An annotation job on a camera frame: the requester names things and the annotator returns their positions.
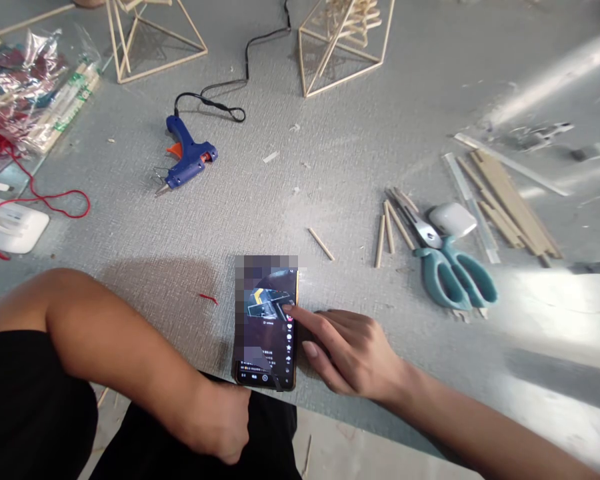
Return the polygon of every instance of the smartphone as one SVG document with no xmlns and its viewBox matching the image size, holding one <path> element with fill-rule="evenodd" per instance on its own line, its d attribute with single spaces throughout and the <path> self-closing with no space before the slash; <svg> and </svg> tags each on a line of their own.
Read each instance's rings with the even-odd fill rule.
<svg viewBox="0 0 600 480">
<path fill-rule="evenodd" d="M 282 306 L 298 303 L 295 257 L 236 258 L 235 336 L 231 373 L 236 383 L 291 391 L 297 332 Z"/>
</svg>

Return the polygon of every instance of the scissor blade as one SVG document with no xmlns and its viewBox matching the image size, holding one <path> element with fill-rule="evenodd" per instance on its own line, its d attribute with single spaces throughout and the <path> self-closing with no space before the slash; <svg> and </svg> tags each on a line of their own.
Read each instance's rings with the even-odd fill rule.
<svg viewBox="0 0 600 480">
<path fill-rule="evenodd" d="M 413 208 L 410 198 L 397 187 L 392 188 L 389 192 L 397 202 L 399 210 L 412 224 L 422 244 L 440 250 L 442 248 L 442 238 L 430 224 L 420 218 L 418 212 Z"/>
</svg>

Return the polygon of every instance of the hand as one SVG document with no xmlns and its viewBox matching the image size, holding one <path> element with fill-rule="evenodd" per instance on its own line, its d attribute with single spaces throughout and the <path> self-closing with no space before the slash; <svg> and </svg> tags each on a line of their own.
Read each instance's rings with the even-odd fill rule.
<svg viewBox="0 0 600 480">
<path fill-rule="evenodd" d="M 189 404 L 189 418 L 175 436 L 191 450 L 233 465 L 249 441 L 251 390 L 209 381 Z"/>
<path fill-rule="evenodd" d="M 283 309 L 331 354 L 329 360 L 315 342 L 302 342 L 309 362 L 332 391 L 382 403 L 404 382 L 405 362 L 391 349 L 376 320 L 346 310 L 311 313 L 291 305 Z"/>
</svg>

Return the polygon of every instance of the glue gun nozzle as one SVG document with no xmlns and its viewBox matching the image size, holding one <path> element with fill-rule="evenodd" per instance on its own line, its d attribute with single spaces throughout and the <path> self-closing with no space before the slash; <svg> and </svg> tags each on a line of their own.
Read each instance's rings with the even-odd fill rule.
<svg viewBox="0 0 600 480">
<path fill-rule="evenodd" d="M 165 194 L 166 192 L 168 192 L 169 190 L 171 190 L 170 186 L 168 186 L 168 184 L 164 184 L 162 187 L 160 187 L 160 189 L 155 193 L 154 198 L 158 198 L 160 195 Z"/>
</svg>

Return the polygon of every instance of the scissors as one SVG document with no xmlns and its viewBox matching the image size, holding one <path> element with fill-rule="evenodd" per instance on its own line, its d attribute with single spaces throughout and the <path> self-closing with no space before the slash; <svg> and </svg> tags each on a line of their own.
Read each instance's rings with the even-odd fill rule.
<svg viewBox="0 0 600 480">
<path fill-rule="evenodd" d="M 387 193 L 418 234 L 423 248 L 413 254 L 423 260 L 425 288 L 434 302 L 454 311 L 470 311 L 475 307 L 484 316 L 485 309 L 498 300 L 489 272 L 472 256 L 454 249 L 453 236 L 440 238 L 402 191 L 394 187 Z"/>
</svg>

